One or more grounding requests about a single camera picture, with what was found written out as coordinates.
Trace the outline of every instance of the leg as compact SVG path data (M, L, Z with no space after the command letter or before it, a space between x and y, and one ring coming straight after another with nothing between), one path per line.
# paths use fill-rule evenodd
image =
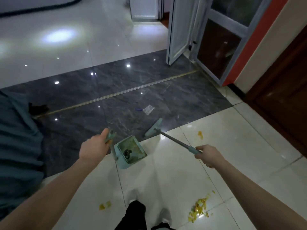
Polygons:
M133 190L129 195L129 206L126 214L115 230L147 230L145 212L146 207L138 201L137 193Z
M162 211L160 212L156 226L152 227L151 230L157 230L161 228L174 230L173 228L170 227L171 224L172 224L171 213L169 212L168 209L163 208Z

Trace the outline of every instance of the light blue plastic handle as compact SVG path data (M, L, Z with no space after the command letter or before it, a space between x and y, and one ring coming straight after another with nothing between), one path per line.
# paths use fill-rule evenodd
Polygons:
M198 151L196 148L190 146L188 148L189 152L193 153L194 155L201 153L200 151Z

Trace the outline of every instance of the food debris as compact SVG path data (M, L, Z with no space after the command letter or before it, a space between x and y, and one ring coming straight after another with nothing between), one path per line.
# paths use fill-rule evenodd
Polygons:
M103 204L100 204L99 210L101 211L101 210L104 210L104 209L105 209L105 206Z
M197 134L197 135L199 135L199 136L201 137L201 139L204 139L203 133L202 133L201 131L198 131L198 134Z
M110 206L112 206L112 203L110 201L107 201L106 207L109 208Z
M100 210L100 211L101 211L101 210L104 210L104 209L106 209L106 208L109 208L110 206L112 206L111 201L107 201L105 204L100 204L99 210Z
M198 199L195 202L195 205L192 207L191 212L189 213L188 220L189 222L194 223L198 216L204 214L204 210L206 209L206 201L208 197Z

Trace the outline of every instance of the glass panel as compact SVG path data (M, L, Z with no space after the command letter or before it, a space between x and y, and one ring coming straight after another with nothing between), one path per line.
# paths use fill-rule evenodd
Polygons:
M241 38L208 19L197 58L220 79Z
M262 0L213 0L211 8L249 26Z

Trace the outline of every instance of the blue cloth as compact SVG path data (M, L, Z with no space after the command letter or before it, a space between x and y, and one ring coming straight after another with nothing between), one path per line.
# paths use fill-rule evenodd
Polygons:
M40 185L43 135L23 94L0 91L0 220Z

